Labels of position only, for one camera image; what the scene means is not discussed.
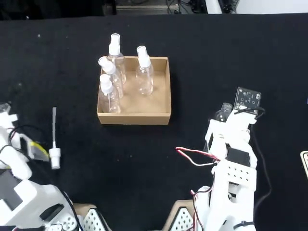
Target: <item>bottle cap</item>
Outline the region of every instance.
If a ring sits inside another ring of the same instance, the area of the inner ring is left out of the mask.
[[[51,161],[51,168],[52,169],[59,169],[60,168],[60,156],[61,156],[61,149],[60,148],[51,148],[49,149],[50,161]]]
[[[120,54],[121,46],[120,46],[120,35],[112,34],[109,44],[109,54],[117,56]]]
[[[101,75],[100,81],[101,81],[101,89],[103,93],[109,94],[113,91],[114,86],[112,85],[112,82],[110,80],[110,75],[107,75],[107,74]]]
[[[98,60],[98,64],[102,66],[103,71],[108,75],[112,75],[116,71],[115,65],[106,56],[101,57]]]
[[[142,68],[147,68],[151,65],[151,60],[150,57],[146,51],[146,47],[145,46],[139,46],[137,48],[137,53],[138,53],[138,61],[139,61],[139,65]]]

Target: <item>white bracket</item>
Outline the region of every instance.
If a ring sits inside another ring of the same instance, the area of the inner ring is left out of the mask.
[[[186,207],[180,207],[169,231],[186,231],[193,227],[193,218]]]

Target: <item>white spray nozzle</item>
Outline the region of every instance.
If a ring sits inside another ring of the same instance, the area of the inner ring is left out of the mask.
[[[112,34],[109,45],[109,54],[117,56],[120,54],[121,46],[120,46],[120,35]]]
[[[52,148],[49,149],[49,156],[51,160],[51,168],[59,169],[60,168],[60,157],[61,149],[57,148],[56,145],[56,115],[57,108],[52,108]]]
[[[151,60],[148,55],[148,52],[146,51],[145,46],[139,46],[137,47],[137,53],[138,53],[138,61],[139,65],[142,68],[147,68],[151,65]]]
[[[112,85],[109,75],[107,74],[101,75],[100,81],[101,81],[101,89],[103,93],[109,94],[113,91],[114,87]]]
[[[98,64],[102,67],[103,71],[108,75],[112,75],[116,71],[115,65],[112,62],[110,62],[106,56],[101,57],[98,60]]]

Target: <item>cable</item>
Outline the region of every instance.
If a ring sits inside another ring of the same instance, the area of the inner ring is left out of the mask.
[[[193,195],[193,197],[192,197],[192,205],[193,205],[193,210],[194,210],[194,213],[195,213],[195,215],[196,215],[196,218],[197,218],[197,221],[198,221],[198,223],[200,224],[200,226],[201,226],[201,230],[202,231],[204,231],[204,227],[203,227],[203,225],[201,224],[201,221],[200,221],[200,219],[199,219],[199,216],[198,216],[198,213],[197,213],[197,209],[196,209],[196,206],[195,206],[195,203],[194,203],[194,201],[195,201],[195,197],[196,197],[196,195],[198,194],[198,193],[208,193],[208,192],[210,192],[210,191],[212,191],[212,189],[213,189],[213,186],[214,186],[214,182],[215,182],[215,175],[213,175],[213,184],[212,184],[212,186],[209,188],[209,189],[207,189],[207,190],[205,190],[205,191],[197,191],[194,195]]]
[[[10,147],[10,145],[6,144],[4,145],[1,149],[0,149],[0,154],[2,153],[3,149],[5,149],[6,147]],[[4,161],[0,160],[1,163],[3,163],[4,165],[10,167],[7,163],[5,163]]]
[[[199,154],[208,156],[208,157],[210,157],[210,158],[212,158],[212,159],[215,159],[215,160],[220,161],[220,159],[218,159],[218,158],[217,158],[216,156],[214,156],[213,154],[210,154],[210,153],[207,153],[207,152],[203,152],[203,151],[200,151],[200,150],[194,150],[194,149],[183,148],[183,147],[176,147],[175,149],[176,149],[176,150],[181,150],[181,151],[188,151],[188,152],[193,152],[193,153],[199,153]]]
[[[44,140],[45,140],[46,144],[48,144],[47,136],[46,136],[44,130],[42,130],[42,129],[36,127],[36,126],[33,126],[33,125],[24,124],[24,125],[16,126],[16,127],[14,127],[14,128],[11,130],[11,132],[9,133],[9,139],[8,139],[9,145],[12,145],[12,139],[13,139],[13,137],[14,137],[14,135],[15,135],[15,132],[16,132],[18,129],[20,129],[20,128],[33,128],[33,129],[35,129],[35,130],[41,132],[41,134],[42,134],[43,137],[44,137]]]
[[[265,109],[263,107],[253,107],[253,108],[244,108],[241,110],[238,110],[237,112],[235,112],[234,114],[239,114],[242,112],[250,112],[250,111],[254,111],[254,110],[258,110],[261,111],[261,113],[259,115],[256,116],[256,119],[259,119],[261,116],[263,116],[265,114]]]
[[[19,149],[16,149],[16,148],[14,148],[14,149],[17,150],[17,151],[19,151],[22,155],[24,155],[24,156],[29,160],[29,162],[32,163],[33,166],[35,166],[35,167],[44,175],[44,177],[49,181],[50,184],[55,185],[55,183],[53,182],[53,180],[51,179],[51,177],[48,175],[48,173],[47,173],[44,169],[42,169],[34,160],[32,160],[32,159],[31,159],[28,155],[26,155],[23,151],[21,151],[21,150],[19,150]],[[75,220],[76,220],[77,225],[79,226],[80,230],[83,231],[83,228],[82,228],[82,226],[81,226],[81,224],[80,224],[80,222],[79,222],[77,213],[76,213],[76,211],[75,211],[75,209],[74,209],[74,206],[73,206],[72,202],[70,201],[70,199],[68,198],[68,196],[66,195],[66,193],[65,193],[59,186],[57,186],[57,185],[55,185],[55,186],[58,187],[60,193],[61,193],[62,196],[66,199],[68,205],[70,206],[70,208],[71,208],[72,211],[73,211],[74,218],[75,218]]]
[[[134,5],[142,5],[144,3],[147,3],[149,0],[143,0],[143,1],[140,1],[140,2],[137,2],[137,1],[133,1],[133,0],[130,0],[131,3],[133,3]]]
[[[169,13],[172,13],[171,10],[170,10],[170,6],[172,5],[172,3],[173,3],[175,0],[172,0],[170,4],[168,4],[168,1],[169,1],[169,0],[166,0],[166,5],[167,5],[167,12],[168,12],[168,14],[169,14]]]
[[[180,3],[179,6],[181,6],[187,14],[189,14],[188,10],[182,5],[182,3]]]
[[[256,138],[256,134],[255,134],[254,126],[253,126],[253,125],[251,125],[250,131],[251,131],[251,134],[252,134],[252,139],[253,139],[253,141],[254,141],[254,143],[255,143],[255,148],[256,148],[258,154],[261,156],[262,165],[263,165],[264,174],[265,174],[265,178],[266,178],[266,180],[267,180],[267,182],[268,182],[268,185],[269,185],[269,191],[268,191],[265,195],[263,195],[262,197],[260,197],[259,200],[258,200],[258,201],[256,202],[256,204],[255,204],[255,207],[254,207],[254,217],[255,217],[255,216],[256,216],[256,213],[257,213],[257,210],[258,210],[258,208],[259,208],[259,206],[260,206],[260,204],[261,204],[266,198],[268,198],[268,197],[270,196],[270,194],[271,194],[271,192],[272,192],[272,186],[271,186],[271,182],[270,182],[269,173],[268,173],[267,168],[266,168],[265,158],[264,158],[264,155],[263,155],[263,153],[262,153],[262,151],[261,151],[261,149],[260,149],[260,147],[259,147],[259,144],[258,144],[258,142],[257,142],[257,138]]]
[[[184,152],[182,152],[181,150],[177,150],[178,153],[180,153],[182,156],[186,157],[193,165],[197,166],[197,167],[202,167],[202,166],[207,166],[207,165],[213,165],[213,163],[206,163],[206,164],[197,164],[195,163],[189,156],[187,156]]]

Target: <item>black wire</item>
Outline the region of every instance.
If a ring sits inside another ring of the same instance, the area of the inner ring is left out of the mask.
[[[75,209],[74,209],[74,206],[73,206],[72,202],[70,201],[70,199],[68,198],[68,196],[66,195],[66,193],[65,193],[59,186],[57,186],[57,185],[53,182],[53,180],[52,180],[51,177],[48,175],[48,173],[47,173],[43,168],[41,168],[34,160],[32,160],[28,155],[26,155],[26,154],[25,154],[24,152],[22,152],[21,150],[18,150],[18,149],[16,149],[16,148],[14,148],[14,149],[17,150],[17,151],[19,151],[22,155],[24,155],[24,156],[29,160],[29,162],[32,163],[32,165],[33,165],[34,167],[36,167],[37,170],[39,170],[39,171],[44,175],[44,177],[46,178],[46,180],[49,181],[49,184],[52,184],[52,185],[55,185],[56,187],[58,187],[60,193],[63,195],[63,197],[66,199],[68,205],[69,205],[70,208],[72,209],[73,214],[74,214],[74,217],[75,217],[75,220],[76,220],[76,222],[77,222],[77,225],[79,226],[80,230],[83,231],[83,228],[82,228],[82,226],[81,226],[81,224],[80,224],[80,222],[79,222],[79,218],[78,218],[77,213],[76,213],[76,211],[75,211]]]
[[[184,1],[181,1],[182,4],[186,5],[186,6],[189,6],[190,4],[187,3],[187,2],[184,2]]]
[[[130,0],[130,1],[131,1],[131,3],[133,3],[134,5],[142,5],[142,4],[144,4],[144,3],[147,3],[149,0],[143,0],[143,1],[139,1],[139,2],[133,1],[133,0]]]
[[[3,149],[5,149],[6,147],[11,147],[10,145],[6,144],[4,145],[1,149],[0,149],[0,154],[2,153]],[[4,165],[9,166],[7,163],[5,163],[4,161],[0,160]]]
[[[13,132],[17,131],[17,129],[20,129],[20,128],[33,128],[33,129],[39,131],[40,133],[42,133],[42,135],[43,135],[43,137],[44,137],[44,140],[45,140],[46,144],[48,144],[47,136],[46,136],[46,133],[44,132],[43,129],[38,128],[38,127],[33,126],[33,125],[30,125],[30,124],[23,124],[23,125],[20,125],[20,126],[16,126],[16,127],[14,127],[14,128],[11,130],[11,132],[9,133],[9,139],[8,139],[9,145],[12,145],[12,138],[13,138],[13,137],[12,137],[12,134],[13,134]]]
[[[259,198],[259,200],[256,202],[255,206],[254,206],[254,217],[256,216],[256,213],[257,213],[257,210],[259,208],[259,206],[261,205],[261,203],[270,196],[271,192],[272,192],[272,186],[271,186],[271,182],[270,182],[270,177],[269,177],[269,173],[267,171],[267,168],[266,168],[266,162],[265,162],[265,158],[264,158],[264,155],[259,147],[259,144],[258,144],[258,141],[257,141],[257,137],[256,137],[256,134],[255,134],[255,131],[254,131],[254,126],[251,125],[250,127],[250,131],[251,131],[251,134],[252,134],[252,139],[255,143],[255,148],[257,150],[257,153],[261,156],[261,159],[262,159],[262,165],[263,165],[263,169],[264,169],[264,174],[265,174],[265,178],[268,182],[268,185],[269,185],[269,191],[263,195],[262,197]]]
[[[166,5],[167,5],[167,12],[168,12],[168,14],[169,14],[169,13],[172,13],[171,10],[170,10],[170,6],[172,5],[172,3],[174,3],[174,1],[175,1],[175,0],[172,0],[171,3],[168,4],[168,0],[166,0]]]
[[[242,112],[251,112],[251,111],[254,111],[254,110],[261,111],[261,113],[256,116],[256,119],[259,119],[261,116],[263,116],[265,114],[265,109],[263,107],[245,108],[245,109],[238,110],[234,114],[236,115],[236,114],[239,114],[239,113],[242,113]]]
[[[205,191],[197,191],[194,195],[193,195],[193,197],[192,197],[192,205],[193,205],[193,210],[194,210],[194,213],[196,214],[196,217],[197,217],[197,221],[198,221],[198,223],[200,224],[200,226],[201,226],[201,230],[202,231],[204,231],[204,227],[203,227],[203,225],[201,224],[201,221],[200,221],[200,219],[199,219],[199,216],[198,216],[198,213],[197,213],[197,210],[196,210],[196,206],[195,206],[195,204],[194,204],[194,201],[195,201],[195,197],[196,197],[196,195],[198,194],[198,193],[208,193],[208,192],[210,192],[211,190],[212,190],[212,188],[213,188],[213,186],[214,186],[214,181],[215,181],[215,175],[213,175],[213,184],[212,184],[212,186],[209,188],[209,189],[207,189],[207,190],[205,190]]]
[[[189,14],[188,10],[182,5],[182,3],[180,3],[179,6],[181,6],[187,14]]]

